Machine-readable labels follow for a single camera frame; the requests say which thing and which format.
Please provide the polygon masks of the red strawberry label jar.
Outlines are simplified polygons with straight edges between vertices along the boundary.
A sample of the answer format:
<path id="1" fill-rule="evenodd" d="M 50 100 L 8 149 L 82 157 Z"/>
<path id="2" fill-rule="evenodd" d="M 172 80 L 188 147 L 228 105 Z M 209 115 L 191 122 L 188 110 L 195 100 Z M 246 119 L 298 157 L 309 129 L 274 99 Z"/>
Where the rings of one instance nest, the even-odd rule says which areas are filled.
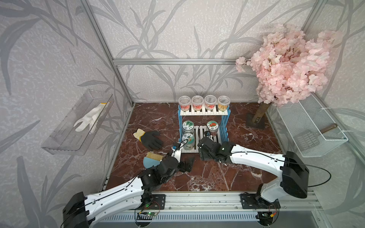
<path id="1" fill-rule="evenodd" d="M 218 134 L 219 124 L 216 121 L 211 120 L 206 125 L 211 136 Z"/>

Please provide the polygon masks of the flower label jar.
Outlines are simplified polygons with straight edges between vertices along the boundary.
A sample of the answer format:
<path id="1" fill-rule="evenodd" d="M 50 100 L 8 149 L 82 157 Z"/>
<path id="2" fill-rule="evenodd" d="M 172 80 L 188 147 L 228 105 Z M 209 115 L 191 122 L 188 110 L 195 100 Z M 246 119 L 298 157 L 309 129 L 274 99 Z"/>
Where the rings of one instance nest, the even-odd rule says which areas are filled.
<path id="1" fill-rule="evenodd" d="M 193 133 L 186 133 L 182 136 L 183 148 L 185 150 L 192 150 L 195 146 L 195 136 Z"/>

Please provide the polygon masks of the clear lidded seed container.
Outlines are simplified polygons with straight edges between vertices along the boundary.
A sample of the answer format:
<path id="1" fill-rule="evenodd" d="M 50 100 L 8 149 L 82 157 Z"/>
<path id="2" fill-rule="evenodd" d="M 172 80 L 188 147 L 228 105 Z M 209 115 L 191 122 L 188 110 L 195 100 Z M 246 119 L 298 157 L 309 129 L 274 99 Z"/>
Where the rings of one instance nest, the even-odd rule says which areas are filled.
<path id="1" fill-rule="evenodd" d="M 194 96 L 191 101 L 194 111 L 199 112 L 202 110 L 202 106 L 204 104 L 204 98 L 202 96 Z"/>

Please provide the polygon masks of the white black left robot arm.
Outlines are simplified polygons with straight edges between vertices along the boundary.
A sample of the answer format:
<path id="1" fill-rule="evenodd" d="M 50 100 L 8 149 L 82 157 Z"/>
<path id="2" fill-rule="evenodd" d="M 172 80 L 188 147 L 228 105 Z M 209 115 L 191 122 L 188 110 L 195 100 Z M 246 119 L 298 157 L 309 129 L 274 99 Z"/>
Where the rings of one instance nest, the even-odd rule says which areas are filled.
<path id="1" fill-rule="evenodd" d="M 191 172 L 194 158 L 178 161 L 172 156 L 157 166 L 141 171 L 136 177 L 107 191 L 74 194 L 63 209 L 63 228 L 92 228 L 101 220 L 127 210 L 150 205 L 152 193 L 169 182 L 177 172 Z"/>

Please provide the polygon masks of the clear container red seed packet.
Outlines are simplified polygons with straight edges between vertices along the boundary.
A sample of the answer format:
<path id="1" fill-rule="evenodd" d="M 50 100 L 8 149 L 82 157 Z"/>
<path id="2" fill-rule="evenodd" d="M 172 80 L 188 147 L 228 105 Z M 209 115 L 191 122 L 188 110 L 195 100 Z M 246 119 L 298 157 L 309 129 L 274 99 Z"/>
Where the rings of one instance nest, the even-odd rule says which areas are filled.
<path id="1" fill-rule="evenodd" d="M 178 100 L 181 111 L 188 112 L 191 107 L 191 99 L 189 96 L 181 96 Z"/>

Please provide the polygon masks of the clear plastic seed container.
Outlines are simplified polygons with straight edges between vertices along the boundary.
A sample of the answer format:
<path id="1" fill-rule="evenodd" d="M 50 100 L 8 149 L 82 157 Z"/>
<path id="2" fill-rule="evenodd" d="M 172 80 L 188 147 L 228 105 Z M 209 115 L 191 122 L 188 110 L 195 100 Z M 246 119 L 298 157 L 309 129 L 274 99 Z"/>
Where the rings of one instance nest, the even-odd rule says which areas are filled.
<path id="1" fill-rule="evenodd" d="M 206 110 L 214 110 L 217 103 L 217 98 L 213 95 L 207 95 L 204 98 L 204 106 Z"/>

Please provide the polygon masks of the green tree label jar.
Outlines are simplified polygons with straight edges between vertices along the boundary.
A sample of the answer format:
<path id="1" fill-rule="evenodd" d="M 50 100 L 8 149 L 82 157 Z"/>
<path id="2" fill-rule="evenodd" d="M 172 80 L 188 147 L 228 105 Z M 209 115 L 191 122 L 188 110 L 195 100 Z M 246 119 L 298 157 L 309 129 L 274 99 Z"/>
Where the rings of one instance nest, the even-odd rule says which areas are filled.
<path id="1" fill-rule="evenodd" d="M 183 134 L 193 133 L 194 132 L 194 123 L 190 120 L 186 120 L 182 123 L 182 131 Z"/>

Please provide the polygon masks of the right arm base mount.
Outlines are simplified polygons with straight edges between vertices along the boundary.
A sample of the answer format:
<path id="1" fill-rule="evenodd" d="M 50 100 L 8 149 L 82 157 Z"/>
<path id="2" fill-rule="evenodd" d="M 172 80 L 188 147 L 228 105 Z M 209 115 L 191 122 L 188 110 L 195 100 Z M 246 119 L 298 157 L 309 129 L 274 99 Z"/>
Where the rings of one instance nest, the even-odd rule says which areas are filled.
<path id="1" fill-rule="evenodd" d="M 243 209 L 280 209 L 280 203 L 278 199 L 274 202 L 269 202 L 261 197 L 260 191 L 262 189 L 263 184 L 260 184 L 256 193 L 248 193 L 244 192 L 240 194 L 240 202 Z"/>

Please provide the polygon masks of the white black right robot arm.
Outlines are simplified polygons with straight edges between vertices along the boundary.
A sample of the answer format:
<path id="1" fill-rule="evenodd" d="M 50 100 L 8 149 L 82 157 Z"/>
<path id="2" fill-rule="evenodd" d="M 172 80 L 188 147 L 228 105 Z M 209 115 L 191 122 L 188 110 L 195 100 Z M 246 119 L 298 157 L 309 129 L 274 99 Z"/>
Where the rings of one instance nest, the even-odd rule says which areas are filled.
<path id="1" fill-rule="evenodd" d="M 269 205 L 287 195 L 308 196 L 309 169 L 293 152 L 264 153 L 231 142 L 219 144 L 209 137 L 199 140 L 197 147 L 202 160 L 246 165 L 275 175 L 274 180 L 258 187 L 254 197 L 258 204 Z"/>

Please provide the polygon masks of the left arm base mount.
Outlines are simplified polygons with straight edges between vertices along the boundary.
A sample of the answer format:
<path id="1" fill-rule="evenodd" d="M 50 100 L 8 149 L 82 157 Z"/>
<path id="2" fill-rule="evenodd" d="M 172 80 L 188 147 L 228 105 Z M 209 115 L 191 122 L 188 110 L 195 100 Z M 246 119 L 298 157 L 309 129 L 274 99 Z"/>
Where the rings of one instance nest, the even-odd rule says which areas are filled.
<path id="1" fill-rule="evenodd" d="M 144 193 L 138 210 L 164 210 L 166 203 L 165 194 Z"/>

